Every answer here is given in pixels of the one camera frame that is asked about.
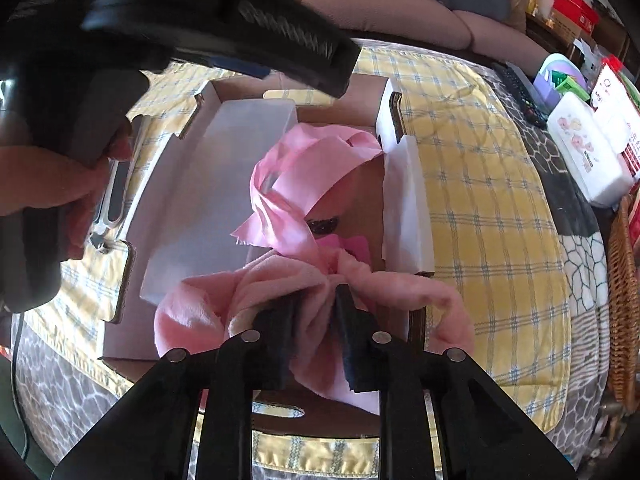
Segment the person's left hand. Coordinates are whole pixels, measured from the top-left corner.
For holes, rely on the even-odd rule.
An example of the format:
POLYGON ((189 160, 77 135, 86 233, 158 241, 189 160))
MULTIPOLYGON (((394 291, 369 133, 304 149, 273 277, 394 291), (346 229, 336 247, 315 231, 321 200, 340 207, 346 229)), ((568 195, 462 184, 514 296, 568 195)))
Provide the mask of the person's left hand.
POLYGON ((63 258, 80 260, 94 210, 110 177, 110 161, 130 159, 131 135, 131 122, 125 119, 92 168, 43 148, 5 146, 1 149, 2 216, 25 208, 64 206, 68 243, 63 258))

